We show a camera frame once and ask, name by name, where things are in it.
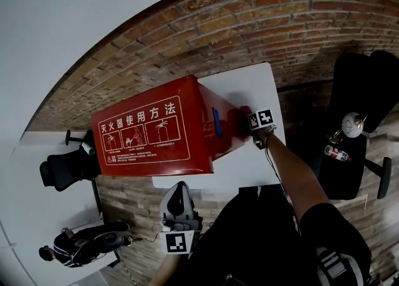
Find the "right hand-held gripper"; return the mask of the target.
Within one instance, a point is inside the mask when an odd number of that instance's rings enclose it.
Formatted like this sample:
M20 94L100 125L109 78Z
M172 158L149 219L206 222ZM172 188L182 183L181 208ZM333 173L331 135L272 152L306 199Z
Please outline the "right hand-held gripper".
M274 133L277 126L271 109L258 110L248 115L249 129L254 144L263 150L266 148L268 138Z

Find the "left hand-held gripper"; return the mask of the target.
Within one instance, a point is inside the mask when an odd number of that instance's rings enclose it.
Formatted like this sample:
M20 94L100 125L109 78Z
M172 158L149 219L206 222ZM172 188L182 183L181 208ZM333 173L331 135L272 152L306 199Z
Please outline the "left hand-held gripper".
M197 245L202 231L198 220L171 220L169 217L194 219L194 204L189 187L180 181L170 188L161 201L162 230L160 239L163 252L167 255L191 254Z

